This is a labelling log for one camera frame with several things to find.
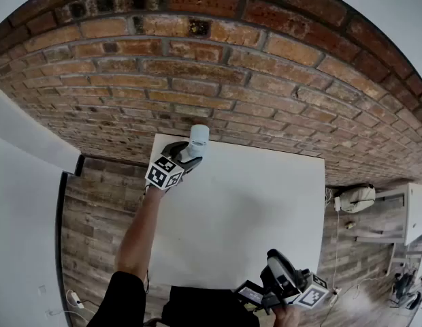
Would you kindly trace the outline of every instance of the white table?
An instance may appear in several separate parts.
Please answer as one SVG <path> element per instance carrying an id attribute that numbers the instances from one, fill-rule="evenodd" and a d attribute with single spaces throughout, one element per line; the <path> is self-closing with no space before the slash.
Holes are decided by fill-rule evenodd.
<path id="1" fill-rule="evenodd" d="M 181 137 L 157 134 L 151 161 Z M 203 162 L 160 207 L 153 283 L 235 289 L 262 285 L 267 251 L 316 272 L 323 234 L 324 160 L 210 142 Z"/>
<path id="2" fill-rule="evenodd" d="M 398 236 L 392 237 L 358 236 L 356 241 L 362 243 L 404 243 L 407 246 L 422 235 L 422 185 L 408 183 L 394 190 L 377 193 L 376 200 L 396 196 L 403 196 L 404 198 L 402 207 L 406 213 L 404 231 Z"/>

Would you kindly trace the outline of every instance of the fiducial marker cube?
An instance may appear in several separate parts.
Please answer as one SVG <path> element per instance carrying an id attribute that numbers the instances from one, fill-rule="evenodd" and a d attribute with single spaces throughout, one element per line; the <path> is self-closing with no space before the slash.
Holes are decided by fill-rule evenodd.
<path id="1" fill-rule="evenodd" d="M 184 168 L 160 154 L 155 162 L 149 164 L 146 180 L 155 187 L 166 190 L 177 185 L 183 173 Z"/>
<path id="2" fill-rule="evenodd" d="M 293 302 L 307 309 L 317 306 L 329 293 L 327 282 L 312 274 L 308 277 L 307 288 Z"/>

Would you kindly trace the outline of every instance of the wooden floor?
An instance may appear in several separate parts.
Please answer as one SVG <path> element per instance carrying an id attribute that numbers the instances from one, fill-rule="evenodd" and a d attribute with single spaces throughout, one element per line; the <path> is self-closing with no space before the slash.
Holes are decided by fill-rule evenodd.
<path id="1" fill-rule="evenodd" d="M 66 290 L 74 290 L 82 300 L 100 304 L 114 272 L 114 256 L 123 234 L 142 201 L 145 167 L 86 158 L 81 177 L 71 176 L 63 210 L 63 280 Z M 375 204 L 356 215 L 340 213 L 336 286 L 342 294 L 323 327 L 376 326 L 405 327 L 412 312 L 389 308 L 393 275 L 383 278 L 391 255 L 391 245 L 356 243 L 355 235 L 368 230 L 399 230 L 404 215 L 397 210 L 398 200 Z M 357 226 L 346 230 L 344 224 Z M 336 262 L 338 217 L 329 205 L 325 212 L 323 242 L 318 275 L 332 285 Z M 365 281 L 360 290 L 357 285 Z M 152 284 L 146 303 L 145 319 L 160 317 L 170 287 Z M 86 308 L 96 311 L 91 303 Z M 88 311 L 76 310 L 86 319 Z M 329 311 L 329 300 L 318 309 L 304 311 L 300 326 L 319 327 Z M 274 318 L 258 313 L 261 326 L 272 326 Z M 72 315 L 74 326 L 85 322 Z"/>

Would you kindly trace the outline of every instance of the white bag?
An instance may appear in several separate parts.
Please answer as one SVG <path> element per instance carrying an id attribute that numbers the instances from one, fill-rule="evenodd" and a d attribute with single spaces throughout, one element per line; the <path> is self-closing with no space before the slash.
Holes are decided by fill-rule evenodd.
<path id="1" fill-rule="evenodd" d="M 373 205 L 376 199 L 376 190 L 372 185 L 356 187 L 344 191 L 340 195 L 340 211 L 356 213 Z"/>

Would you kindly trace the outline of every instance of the power strip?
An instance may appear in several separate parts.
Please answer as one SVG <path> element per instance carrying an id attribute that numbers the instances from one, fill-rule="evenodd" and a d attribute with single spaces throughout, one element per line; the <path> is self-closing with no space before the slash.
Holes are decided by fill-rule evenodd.
<path id="1" fill-rule="evenodd" d="M 333 307 L 334 305 L 335 305 L 335 303 L 336 303 L 336 301 L 337 301 L 337 299 L 338 299 L 338 296 L 340 295 L 340 293 L 341 293 L 341 289 L 342 288 L 335 288 L 334 289 L 334 292 L 332 293 L 332 297 L 331 297 L 331 299 L 330 299 L 330 301 L 329 301 L 329 306 L 330 307 Z"/>
<path id="2" fill-rule="evenodd" d="M 84 305 L 80 302 L 80 297 L 78 297 L 78 295 L 72 291 L 72 293 L 70 294 L 70 296 L 72 297 L 72 299 L 74 300 L 74 303 L 76 304 L 75 307 L 83 309 Z"/>

